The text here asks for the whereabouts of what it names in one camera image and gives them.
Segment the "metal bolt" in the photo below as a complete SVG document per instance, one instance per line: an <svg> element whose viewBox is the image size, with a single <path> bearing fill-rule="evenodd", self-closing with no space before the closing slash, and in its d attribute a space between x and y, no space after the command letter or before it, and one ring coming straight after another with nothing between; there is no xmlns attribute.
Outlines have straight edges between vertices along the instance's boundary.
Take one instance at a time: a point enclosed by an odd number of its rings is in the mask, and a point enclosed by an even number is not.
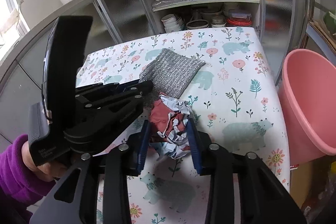
<svg viewBox="0 0 336 224"><path fill-rule="evenodd" d="M123 143L121 145L118 146L120 151L126 151L128 150L129 146L126 143Z"/></svg>
<svg viewBox="0 0 336 224"><path fill-rule="evenodd" d="M247 157L248 157L249 159L251 159L251 160L254 160L254 159L257 158L257 154L254 153L254 152L248 152L248 153L247 153Z"/></svg>
<svg viewBox="0 0 336 224"><path fill-rule="evenodd" d="M81 155L82 160L88 160L89 158L91 158L91 155L89 153L84 153L83 155Z"/></svg>
<svg viewBox="0 0 336 224"><path fill-rule="evenodd" d="M216 143L212 143L211 145L209 145L209 149L213 150L213 151L216 151L216 150L219 149L219 145L216 144Z"/></svg>

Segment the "gray cloth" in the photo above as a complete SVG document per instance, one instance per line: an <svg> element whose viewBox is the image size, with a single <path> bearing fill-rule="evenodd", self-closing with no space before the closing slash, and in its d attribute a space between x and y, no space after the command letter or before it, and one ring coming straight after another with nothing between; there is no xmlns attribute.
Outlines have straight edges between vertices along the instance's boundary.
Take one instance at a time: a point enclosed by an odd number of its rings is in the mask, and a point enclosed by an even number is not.
<svg viewBox="0 0 336 224"><path fill-rule="evenodd" d="M153 91L150 98L146 98L147 103L157 100L160 92L179 99L204 64L202 60L184 57L167 48L162 49L155 60L140 73L140 82L153 82Z"/></svg>

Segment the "pink bucket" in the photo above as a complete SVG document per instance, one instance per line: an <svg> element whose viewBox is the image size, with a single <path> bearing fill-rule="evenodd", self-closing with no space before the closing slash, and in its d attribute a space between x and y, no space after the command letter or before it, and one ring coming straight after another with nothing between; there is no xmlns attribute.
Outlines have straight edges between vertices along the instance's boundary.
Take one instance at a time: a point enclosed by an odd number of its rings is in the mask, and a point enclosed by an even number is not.
<svg viewBox="0 0 336 224"><path fill-rule="evenodd" d="M290 164L336 155L336 68L322 55L298 49L283 63L279 99Z"/></svg>

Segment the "tablecloth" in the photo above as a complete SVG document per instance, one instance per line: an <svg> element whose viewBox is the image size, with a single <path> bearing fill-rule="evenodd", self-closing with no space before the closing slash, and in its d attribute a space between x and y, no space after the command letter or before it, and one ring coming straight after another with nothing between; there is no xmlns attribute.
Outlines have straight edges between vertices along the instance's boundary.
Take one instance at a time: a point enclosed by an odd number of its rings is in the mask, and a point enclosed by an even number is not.
<svg viewBox="0 0 336 224"><path fill-rule="evenodd" d="M138 79L163 48L206 62L181 96L194 112L197 129L234 153L255 151L289 190L285 122L253 28L180 31L108 47L87 56L77 86ZM105 152L139 132L148 114L145 110ZM204 223L209 176L197 175L190 155L178 160L157 158L149 149L140 177L127 178L132 223ZM103 187L104 178L98 190L98 223L102 221Z"/></svg>

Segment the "purple sleeve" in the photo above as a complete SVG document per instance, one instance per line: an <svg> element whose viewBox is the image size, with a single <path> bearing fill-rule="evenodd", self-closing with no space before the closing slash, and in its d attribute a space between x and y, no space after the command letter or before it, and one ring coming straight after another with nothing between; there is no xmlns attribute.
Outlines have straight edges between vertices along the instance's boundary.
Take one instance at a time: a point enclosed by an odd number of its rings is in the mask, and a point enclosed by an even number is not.
<svg viewBox="0 0 336 224"><path fill-rule="evenodd" d="M19 136L12 145L0 154L0 187L25 206L32 205L46 196L55 182L40 180L23 163L21 148L28 140L27 135Z"/></svg>

